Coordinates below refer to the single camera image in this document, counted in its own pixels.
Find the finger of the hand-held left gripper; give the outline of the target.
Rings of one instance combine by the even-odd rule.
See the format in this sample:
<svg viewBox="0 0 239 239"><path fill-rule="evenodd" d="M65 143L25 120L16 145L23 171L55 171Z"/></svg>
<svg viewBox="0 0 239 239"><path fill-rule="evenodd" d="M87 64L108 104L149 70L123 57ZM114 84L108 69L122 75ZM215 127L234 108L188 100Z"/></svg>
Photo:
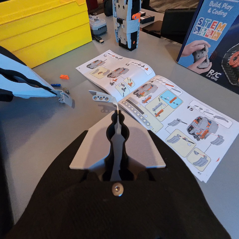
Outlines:
<svg viewBox="0 0 239 239"><path fill-rule="evenodd" d="M0 74L13 82L27 83L32 87L43 88L49 92L54 90L50 84L48 84L28 66L16 62L2 54L0 54Z"/></svg>
<svg viewBox="0 0 239 239"><path fill-rule="evenodd" d="M3 75L0 75L0 88L11 91L14 96L29 98L29 97L55 97L56 94L49 92L43 88L36 88L27 83L13 82Z"/></svg>

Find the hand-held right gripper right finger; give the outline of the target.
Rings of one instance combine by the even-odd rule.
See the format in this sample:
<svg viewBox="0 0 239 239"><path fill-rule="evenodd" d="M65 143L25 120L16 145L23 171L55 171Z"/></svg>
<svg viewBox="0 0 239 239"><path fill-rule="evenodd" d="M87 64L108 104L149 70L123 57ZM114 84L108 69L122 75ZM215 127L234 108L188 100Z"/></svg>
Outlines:
<svg viewBox="0 0 239 239"><path fill-rule="evenodd" d="M141 171L166 167L145 127L120 110L119 123L124 137L119 170L121 180L132 181Z"/></svg>

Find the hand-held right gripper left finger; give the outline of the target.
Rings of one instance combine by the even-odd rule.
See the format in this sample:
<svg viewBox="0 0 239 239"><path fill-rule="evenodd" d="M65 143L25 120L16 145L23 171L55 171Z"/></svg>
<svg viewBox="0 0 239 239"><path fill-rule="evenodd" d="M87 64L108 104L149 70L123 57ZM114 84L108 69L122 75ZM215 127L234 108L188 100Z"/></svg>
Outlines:
<svg viewBox="0 0 239 239"><path fill-rule="evenodd" d="M100 171L104 169L103 181L110 181L114 165L113 143L118 111L115 110L92 126L84 137L70 169L88 169Z"/></svg>

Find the yellow plastic bin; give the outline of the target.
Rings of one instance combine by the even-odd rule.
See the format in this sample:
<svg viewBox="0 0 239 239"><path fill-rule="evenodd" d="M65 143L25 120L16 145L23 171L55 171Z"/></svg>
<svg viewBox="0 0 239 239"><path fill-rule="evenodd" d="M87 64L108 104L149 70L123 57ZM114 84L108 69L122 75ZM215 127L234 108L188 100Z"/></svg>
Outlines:
<svg viewBox="0 0 239 239"><path fill-rule="evenodd" d="M0 45L30 68L91 41L85 0L0 3Z"/></svg>

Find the grey curved panel brick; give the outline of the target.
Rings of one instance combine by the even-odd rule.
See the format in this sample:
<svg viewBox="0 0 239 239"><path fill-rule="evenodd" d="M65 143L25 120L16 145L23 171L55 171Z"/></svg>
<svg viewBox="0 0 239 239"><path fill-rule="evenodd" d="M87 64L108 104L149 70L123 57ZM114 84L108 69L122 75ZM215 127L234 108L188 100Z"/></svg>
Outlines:
<svg viewBox="0 0 239 239"><path fill-rule="evenodd" d="M119 108L118 108L118 103L115 97L113 97L112 95L103 93L103 92L98 92L98 91L94 91L94 90L89 90L89 92L93 95L92 99L94 101L102 101L102 102L108 102L108 103L112 103L116 108L117 108L117 113L113 114L113 121L114 124L117 124L118 121L118 113L119 113Z"/></svg>
<svg viewBox="0 0 239 239"><path fill-rule="evenodd" d="M57 94L57 97L59 97L58 101L60 103L65 103L68 106L75 108L75 101L63 90L54 90Z"/></svg>

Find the white instruction booklet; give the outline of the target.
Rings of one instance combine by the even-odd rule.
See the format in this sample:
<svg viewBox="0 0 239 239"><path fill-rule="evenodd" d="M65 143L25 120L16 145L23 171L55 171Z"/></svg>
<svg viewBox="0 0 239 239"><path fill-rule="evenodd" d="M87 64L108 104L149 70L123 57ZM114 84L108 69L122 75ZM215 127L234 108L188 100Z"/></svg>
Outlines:
<svg viewBox="0 0 239 239"><path fill-rule="evenodd" d="M170 146L207 182L239 134L239 123L194 98L139 60L111 50L76 67Z"/></svg>

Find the partly built toy robot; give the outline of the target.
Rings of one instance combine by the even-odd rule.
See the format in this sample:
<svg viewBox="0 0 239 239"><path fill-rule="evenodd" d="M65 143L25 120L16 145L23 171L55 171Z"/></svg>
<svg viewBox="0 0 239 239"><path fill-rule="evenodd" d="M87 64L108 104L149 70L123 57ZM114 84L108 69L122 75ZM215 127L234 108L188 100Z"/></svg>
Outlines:
<svg viewBox="0 0 239 239"><path fill-rule="evenodd" d="M113 0L112 3L116 42L133 51L139 42L141 0Z"/></svg>

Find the grey desk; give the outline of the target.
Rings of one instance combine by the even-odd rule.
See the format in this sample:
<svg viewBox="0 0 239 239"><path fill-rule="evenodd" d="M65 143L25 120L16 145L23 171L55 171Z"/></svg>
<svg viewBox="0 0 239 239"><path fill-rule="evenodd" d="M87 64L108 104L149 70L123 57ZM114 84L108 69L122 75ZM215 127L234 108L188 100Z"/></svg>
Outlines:
<svg viewBox="0 0 239 239"><path fill-rule="evenodd" d="M7 155L6 171L14 223L24 212L35 187L52 161L84 130L114 108L112 104L93 102L88 90L101 91L76 70L79 65L107 50L124 57L140 60L181 89L239 121L239 95L178 65L181 49L166 40L140 32L138 48L132 52L118 46L112 16L103 13L108 31L104 43L91 41L77 49L48 61L33 70L44 80L66 87L75 108L65 106L55 98L13 98L1 102L2 129ZM68 75L69 80L60 79Z"/></svg>

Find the grey battery box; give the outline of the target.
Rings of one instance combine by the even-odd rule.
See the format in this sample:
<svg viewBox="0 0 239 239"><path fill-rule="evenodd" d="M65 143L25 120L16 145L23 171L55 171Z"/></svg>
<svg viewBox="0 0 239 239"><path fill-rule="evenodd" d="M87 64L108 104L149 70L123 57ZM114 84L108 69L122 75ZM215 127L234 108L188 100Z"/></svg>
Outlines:
<svg viewBox="0 0 239 239"><path fill-rule="evenodd" d="M98 16L88 15L92 35L100 35L107 31L107 23Z"/></svg>

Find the blue toy robot box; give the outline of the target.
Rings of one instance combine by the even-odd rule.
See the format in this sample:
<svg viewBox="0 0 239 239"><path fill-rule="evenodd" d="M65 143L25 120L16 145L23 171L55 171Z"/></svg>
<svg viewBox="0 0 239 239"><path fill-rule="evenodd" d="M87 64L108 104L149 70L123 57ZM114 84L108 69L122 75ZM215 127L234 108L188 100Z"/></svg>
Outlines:
<svg viewBox="0 0 239 239"><path fill-rule="evenodd" d="M239 94L239 1L201 1L177 62Z"/></svg>

